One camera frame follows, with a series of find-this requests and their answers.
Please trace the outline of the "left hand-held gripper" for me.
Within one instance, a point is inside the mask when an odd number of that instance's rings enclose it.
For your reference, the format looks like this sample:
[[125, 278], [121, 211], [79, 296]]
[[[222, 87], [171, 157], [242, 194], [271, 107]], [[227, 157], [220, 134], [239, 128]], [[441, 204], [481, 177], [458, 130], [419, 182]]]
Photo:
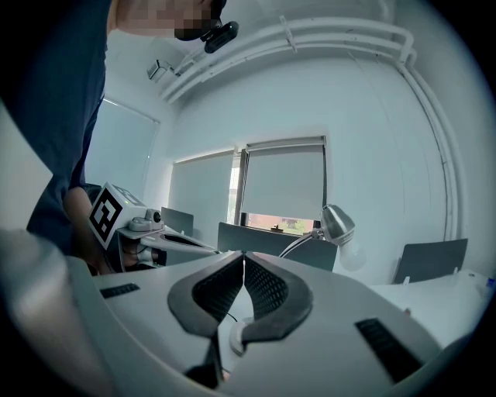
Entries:
[[89, 224], [114, 272], [164, 266], [165, 251], [169, 250], [219, 253], [189, 236], [163, 231], [158, 210], [147, 208], [128, 190], [109, 183], [94, 197]]

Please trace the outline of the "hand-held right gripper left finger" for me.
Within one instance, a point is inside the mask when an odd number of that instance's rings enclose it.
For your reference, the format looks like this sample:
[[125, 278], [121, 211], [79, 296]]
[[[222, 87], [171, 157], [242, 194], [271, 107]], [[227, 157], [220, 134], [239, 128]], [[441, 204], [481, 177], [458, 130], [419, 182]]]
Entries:
[[71, 291], [115, 390], [227, 390], [219, 327], [243, 286], [243, 255], [93, 278], [67, 259]]

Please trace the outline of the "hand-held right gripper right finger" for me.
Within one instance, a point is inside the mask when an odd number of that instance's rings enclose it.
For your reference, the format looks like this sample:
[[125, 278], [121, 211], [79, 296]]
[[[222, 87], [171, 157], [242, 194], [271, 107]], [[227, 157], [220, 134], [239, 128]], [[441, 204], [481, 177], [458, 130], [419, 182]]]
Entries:
[[266, 254], [245, 256], [254, 321], [229, 388], [393, 388], [441, 349], [366, 285]]

